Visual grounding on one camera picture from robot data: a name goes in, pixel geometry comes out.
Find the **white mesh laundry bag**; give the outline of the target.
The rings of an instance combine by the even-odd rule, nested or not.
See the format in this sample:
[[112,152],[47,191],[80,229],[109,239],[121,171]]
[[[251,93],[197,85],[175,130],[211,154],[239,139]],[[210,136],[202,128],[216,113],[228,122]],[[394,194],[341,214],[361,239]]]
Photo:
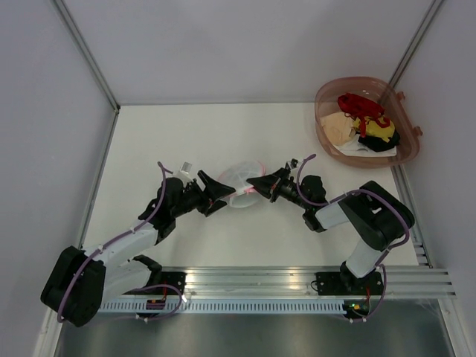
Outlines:
[[259,161],[242,161],[230,166],[218,178],[218,182],[235,189],[225,201],[231,208],[248,208],[256,204],[260,194],[248,179],[261,177],[266,174],[266,168]]

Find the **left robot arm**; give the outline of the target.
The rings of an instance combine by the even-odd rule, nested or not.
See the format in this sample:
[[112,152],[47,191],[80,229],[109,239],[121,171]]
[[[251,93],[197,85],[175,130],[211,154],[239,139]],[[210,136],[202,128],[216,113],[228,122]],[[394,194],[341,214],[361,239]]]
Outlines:
[[107,242],[89,248],[69,246],[59,255],[40,300],[57,314],[59,323],[86,325],[102,304],[129,292],[153,295],[180,288],[166,283],[162,266],[144,255],[176,228],[176,220],[194,210],[210,216],[235,193],[204,171],[196,179],[183,172],[162,178],[157,196],[134,226]]

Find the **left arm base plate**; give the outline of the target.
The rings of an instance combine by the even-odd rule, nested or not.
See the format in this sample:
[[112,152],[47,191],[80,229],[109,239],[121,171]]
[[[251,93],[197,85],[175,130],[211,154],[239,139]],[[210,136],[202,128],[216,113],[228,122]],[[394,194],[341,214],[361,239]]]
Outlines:
[[171,311],[178,304],[186,304],[184,288],[186,286],[186,276],[184,271],[166,271],[159,278],[157,283],[152,283],[150,287],[134,289],[125,293],[125,295],[134,295],[139,297],[139,302],[147,313]]

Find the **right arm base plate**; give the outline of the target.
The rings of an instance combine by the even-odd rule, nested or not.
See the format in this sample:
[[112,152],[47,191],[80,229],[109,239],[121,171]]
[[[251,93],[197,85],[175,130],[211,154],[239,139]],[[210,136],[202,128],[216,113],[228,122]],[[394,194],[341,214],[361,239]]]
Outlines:
[[336,271],[318,271],[310,283],[319,296],[351,297],[344,301],[343,317],[351,324],[368,322],[382,304],[387,292],[387,273],[372,270],[363,278],[349,276],[349,280]]

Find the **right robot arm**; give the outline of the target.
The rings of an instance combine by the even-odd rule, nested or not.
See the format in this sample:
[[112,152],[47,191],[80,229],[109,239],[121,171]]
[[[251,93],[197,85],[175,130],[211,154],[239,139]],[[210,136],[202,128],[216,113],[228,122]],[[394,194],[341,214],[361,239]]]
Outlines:
[[383,292],[383,275],[376,267],[394,248],[395,240],[407,236],[415,218],[410,210],[375,181],[329,202],[319,176],[302,180],[289,167],[264,176],[247,178],[251,188],[275,202],[283,198],[303,209],[307,228],[323,233],[350,223],[360,236],[352,254],[333,273],[315,275],[320,295],[358,295]]

